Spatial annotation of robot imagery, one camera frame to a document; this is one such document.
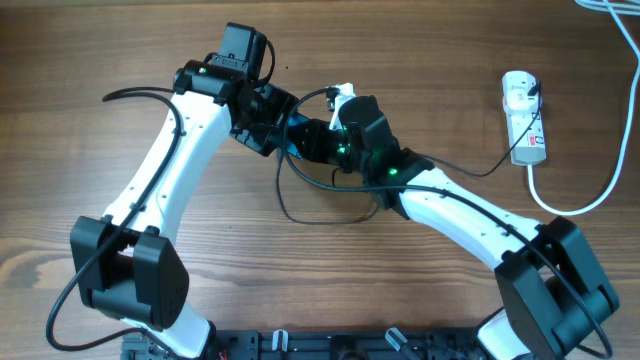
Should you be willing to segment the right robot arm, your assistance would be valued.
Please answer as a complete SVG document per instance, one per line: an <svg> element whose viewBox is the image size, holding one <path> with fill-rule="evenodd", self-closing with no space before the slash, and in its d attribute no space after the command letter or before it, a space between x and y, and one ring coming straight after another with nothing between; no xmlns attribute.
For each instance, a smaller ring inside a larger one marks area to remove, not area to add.
<svg viewBox="0 0 640 360"><path fill-rule="evenodd" d="M325 122L288 110L283 149L360 173L360 191L437 230L492 270L502 306L476 332L491 357L563 359L584 350L612 358L602 323L619 300L573 222L521 217L457 185L431 161L400 147L372 96L337 99L333 115Z"/></svg>

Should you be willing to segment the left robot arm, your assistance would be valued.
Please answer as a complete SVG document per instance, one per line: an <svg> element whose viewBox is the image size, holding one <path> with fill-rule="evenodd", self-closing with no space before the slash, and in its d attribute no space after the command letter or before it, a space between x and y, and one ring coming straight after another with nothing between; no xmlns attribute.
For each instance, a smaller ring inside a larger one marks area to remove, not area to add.
<svg viewBox="0 0 640 360"><path fill-rule="evenodd" d="M218 355L216 329L187 303L189 274L175 242L183 213L218 148L234 139L270 155L293 97L261 74L274 55L258 30L229 23L218 51L180 68L170 88L132 87L110 100L149 98L167 106L164 125L127 188L98 219L70 234L82 303L126 323L176 359Z"/></svg>

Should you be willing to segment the white USB charger plug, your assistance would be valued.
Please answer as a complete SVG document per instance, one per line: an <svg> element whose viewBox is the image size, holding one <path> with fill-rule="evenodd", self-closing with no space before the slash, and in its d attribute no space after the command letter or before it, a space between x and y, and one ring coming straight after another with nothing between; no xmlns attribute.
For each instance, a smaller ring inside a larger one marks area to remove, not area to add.
<svg viewBox="0 0 640 360"><path fill-rule="evenodd" d="M511 88L503 96L503 109L509 116L536 113L539 105L537 90Z"/></svg>

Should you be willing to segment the white power strip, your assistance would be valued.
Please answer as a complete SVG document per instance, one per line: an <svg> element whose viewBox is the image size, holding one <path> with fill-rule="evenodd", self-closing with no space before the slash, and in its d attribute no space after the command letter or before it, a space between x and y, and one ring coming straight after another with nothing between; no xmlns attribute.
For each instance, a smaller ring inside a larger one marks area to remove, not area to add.
<svg viewBox="0 0 640 360"><path fill-rule="evenodd" d="M539 94L536 113L512 116L505 113L511 162L517 166L539 164L546 159L541 83L526 71L508 71L502 77L503 96L511 88L534 89Z"/></svg>

